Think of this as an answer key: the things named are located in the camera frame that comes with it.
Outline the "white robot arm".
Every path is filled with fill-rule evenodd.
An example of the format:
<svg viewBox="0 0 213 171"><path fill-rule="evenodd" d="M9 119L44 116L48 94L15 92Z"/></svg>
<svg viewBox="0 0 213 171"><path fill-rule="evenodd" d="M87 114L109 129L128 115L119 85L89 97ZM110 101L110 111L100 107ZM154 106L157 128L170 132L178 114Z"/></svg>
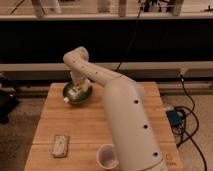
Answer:
<svg viewBox="0 0 213 171"><path fill-rule="evenodd" d="M90 80L104 87L103 108L122 171L168 171L144 110L145 90L127 76L92 64L84 47L63 56L74 87L67 101L82 103L91 89Z"/></svg>

